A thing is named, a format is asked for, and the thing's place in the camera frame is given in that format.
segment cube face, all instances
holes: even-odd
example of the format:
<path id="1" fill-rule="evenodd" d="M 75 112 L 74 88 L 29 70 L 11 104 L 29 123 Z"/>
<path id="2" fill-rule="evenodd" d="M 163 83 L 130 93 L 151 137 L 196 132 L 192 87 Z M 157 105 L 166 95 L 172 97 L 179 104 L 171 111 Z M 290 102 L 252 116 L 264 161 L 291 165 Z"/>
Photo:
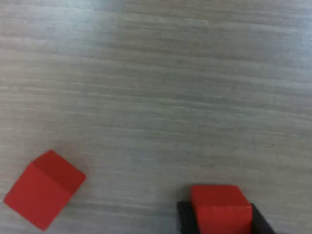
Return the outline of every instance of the cube face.
<path id="1" fill-rule="evenodd" d="M 195 185 L 191 188 L 191 196 L 200 206 L 250 205 L 241 190 L 234 185 Z"/>
<path id="2" fill-rule="evenodd" d="M 46 230 L 70 197 L 67 190 L 31 163 L 6 195 L 4 203 Z"/>
<path id="3" fill-rule="evenodd" d="M 4 203 L 44 231 L 85 179 L 73 165 L 48 151 L 28 165 Z"/>
<path id="4" fill-rule="evenodd" d="M 237 186 L 193 186 L 191 196 L 201 234 L 251 233 L 252 207 Z"/>
<path id="5" fill-rule="evenodd" d="M 33 163 L 72 194 L 86 179 L 84 173 L 52 150 L 35 159 Z"/>

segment wooden block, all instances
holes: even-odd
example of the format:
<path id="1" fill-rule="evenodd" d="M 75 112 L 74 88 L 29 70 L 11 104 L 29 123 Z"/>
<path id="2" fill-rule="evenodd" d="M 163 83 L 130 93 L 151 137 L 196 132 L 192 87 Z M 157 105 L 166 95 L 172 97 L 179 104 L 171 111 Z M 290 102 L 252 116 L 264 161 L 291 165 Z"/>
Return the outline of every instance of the wooden block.
<path id="1" fill-rule="evenodd" d="M 28 165 L 4 203 L 44 231 L 85 179 L 81 171 L 50 150 Z"/>
<path id="2" fill-rule="evenodd" d="M 191 197 L 201 234 L 251 234 L 252 206 L 237 186 L 196 185 Z"/>

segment red cube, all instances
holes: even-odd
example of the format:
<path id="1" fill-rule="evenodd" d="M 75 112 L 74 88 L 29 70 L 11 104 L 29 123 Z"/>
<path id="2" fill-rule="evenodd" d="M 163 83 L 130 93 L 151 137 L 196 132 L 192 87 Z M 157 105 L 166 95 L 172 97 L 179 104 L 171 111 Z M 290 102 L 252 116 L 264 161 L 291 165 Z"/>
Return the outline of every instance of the red cube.
<path id="1" fill-rule="evenodd" d="M 252 206 L 237 186 L 196 185 L 191 197 L 201 234 L 251 234 Z"/>
<path id="2" fill-rule="evenodd" d="M 84 173 L 50 150 L 28 165 L 4 203 L 44 231 L 85 179 Z"/>

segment red block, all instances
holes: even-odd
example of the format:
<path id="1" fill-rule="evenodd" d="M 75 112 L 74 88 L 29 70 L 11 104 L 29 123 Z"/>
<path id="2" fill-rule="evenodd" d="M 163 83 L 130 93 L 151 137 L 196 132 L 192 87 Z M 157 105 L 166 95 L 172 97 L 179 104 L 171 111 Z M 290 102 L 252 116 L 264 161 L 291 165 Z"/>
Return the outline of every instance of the red block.
<path id="1" fill-rule="evenodd" d="M 252 206 L 237 186 L 196 185 L 191 197 L 201 234 L 251 234 Z"/>
<path id="2" fill-rule="evenodd" d="M 85 179 L 82 172 L 50 150 L 28 165 L 4 203 L 44 231 Z"/>

